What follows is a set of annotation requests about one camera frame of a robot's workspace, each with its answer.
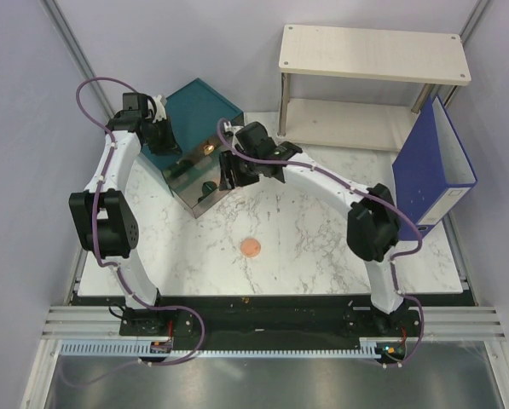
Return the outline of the teal drawer organizer box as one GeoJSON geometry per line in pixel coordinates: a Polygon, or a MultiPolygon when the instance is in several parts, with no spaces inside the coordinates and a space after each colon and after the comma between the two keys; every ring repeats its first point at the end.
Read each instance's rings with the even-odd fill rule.
{"type": "Polygon", "coordinates": [[[191,205],[222,199],[217,122],[224,118],[243,125],[244,111],[199,78],[169,95],[165,109],[182,151],[157,156],[144,147],[142,166],[165,191],[191,205]]]}

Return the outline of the peach sponge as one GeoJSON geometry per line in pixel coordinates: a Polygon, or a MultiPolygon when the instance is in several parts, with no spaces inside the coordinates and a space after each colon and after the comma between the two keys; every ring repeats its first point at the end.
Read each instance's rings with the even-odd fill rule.
{"type": "Polygon", "coordinates": [[[245,257],[255,257],[258,256],[262,246],[257,239],[254,238],[246,238],[240,244],[241,254],[245,257]]]}

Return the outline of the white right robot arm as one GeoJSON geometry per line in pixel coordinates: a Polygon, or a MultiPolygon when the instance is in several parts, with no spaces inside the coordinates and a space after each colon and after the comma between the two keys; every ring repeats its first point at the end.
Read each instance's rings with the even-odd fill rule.
{"type": "Polygon", "coordinates": [[[402,326],[404,296],[391,272],[400,229],[390,190],[347,180],[317,164],[300,146],[280,144],[259,122],[233,126],[221,119],[217,136],[227,148],[219,154],[219,189],[230,191],[260,182],[264,176],[295,187],[334,208],[347,221],[346,242],[364,261],[371,289],[373,329],[391,335],[402,326]]]}

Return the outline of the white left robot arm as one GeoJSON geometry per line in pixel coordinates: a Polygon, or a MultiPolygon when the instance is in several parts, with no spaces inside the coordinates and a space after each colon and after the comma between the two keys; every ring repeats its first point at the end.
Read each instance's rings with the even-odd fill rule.
{"type": "Polygon", "coordinates": [[[171,337],[174,313],[159,308],[159,290],[137,252],[140,230],[124,196],[143,146],[159,155],[181,152],[162,95],[130,92],[123,108],[103,125],[105,146],[95,174],[68,204],[82,248],[109,268],[124,293],[118,317],[123,336],[171,337]]]}

